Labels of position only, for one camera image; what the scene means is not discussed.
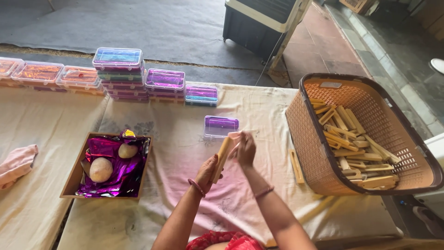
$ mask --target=hand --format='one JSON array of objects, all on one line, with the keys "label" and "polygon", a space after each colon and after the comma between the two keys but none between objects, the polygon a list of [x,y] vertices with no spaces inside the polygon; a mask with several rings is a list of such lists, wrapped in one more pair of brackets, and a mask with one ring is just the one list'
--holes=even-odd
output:
[{"label": "hand", "polygon": [[206,194],[211,189],[213,183],[211,182],[211,175],[213,174],[214,169],[218,163],[218,155],[215,154],[211,156],[207,161],[205,161],[197,172],[196,183],[200,186],[202,191]]},{"label": "hand", "polygon": [[254,155],[256,154],[256,144],[253,136],[249,132],[240,133],[239,143],[230,152],[229,158],[236,158],[242,169],[253,167]]}]

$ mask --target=person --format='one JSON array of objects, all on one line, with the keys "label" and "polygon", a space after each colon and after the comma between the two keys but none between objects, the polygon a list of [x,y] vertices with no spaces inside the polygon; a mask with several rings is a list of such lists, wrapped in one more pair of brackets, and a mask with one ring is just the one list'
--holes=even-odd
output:
[{"label": "person", "polygon": [[[256,145],[253,136],[247,132],[240,133],[239,144],[230,154],[245,174],[256,197],[259,209],[270,229],[279,249],[281,250],[315,250],[310,240],[291,210],[283,200],[253,167]],[[189,179],[190,187],[185,192],[171,216],[160,230],[152,250],[259,250],[262,244],[242,232],[213,232],[210,231],[188,243],[193,221],[199,208],[199,203],[212,186],[211,174],[218,162],[215,154],[200,167],[195,181]]]}]

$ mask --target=bangle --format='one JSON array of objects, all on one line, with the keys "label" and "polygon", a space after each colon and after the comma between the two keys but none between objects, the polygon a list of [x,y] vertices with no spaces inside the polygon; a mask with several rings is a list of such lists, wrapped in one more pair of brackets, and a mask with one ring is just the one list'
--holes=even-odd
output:
[{"label": "bangle", "polygon": [[266,189],[262,190],[261,192],[255,194],[254,197],[257,199],[257,198],[259,198],[261,196],[264,196],[264,195],[268,194],[269,192],[271,192],[273,190],[274,190],[274,186],[269,186],[268,188],[266,188]]},{"label": "bangle", "polygon": [[200,192],[200,194],[202,195],[203,198],[205,198],[205,193],[203,192],[203,190],[200,188],[199,184],[197,184],[195,181],[188,179],[188,183],[190,185],[193,185],[197,188],[197,190]]}]

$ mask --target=laundry basket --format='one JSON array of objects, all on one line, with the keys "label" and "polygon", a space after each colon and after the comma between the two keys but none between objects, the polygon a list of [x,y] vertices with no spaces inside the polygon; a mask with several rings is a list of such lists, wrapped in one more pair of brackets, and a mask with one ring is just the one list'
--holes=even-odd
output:
[{"label": "laundry basket", "polygon": [[[351,109],[366,133],[401,159],[392,170],[399,177],[394,189],[367,190],[342,174],[309,98]],[[444,185],[443,170],[421,137],[387,92],[366,77],[308,74],[285,114],[306,183],[318,194],[418,194]]]}]

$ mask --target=pink towel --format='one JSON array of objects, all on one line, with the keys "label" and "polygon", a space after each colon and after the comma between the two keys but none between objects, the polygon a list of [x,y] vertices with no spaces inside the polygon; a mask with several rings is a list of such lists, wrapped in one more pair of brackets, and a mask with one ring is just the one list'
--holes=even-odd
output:
[{"label": "pink towel", "polygon": [[14,149],[0,164],[0,190],[12,186],[17,178],[31,171],[34,156],[39,152],[37,145]]}]

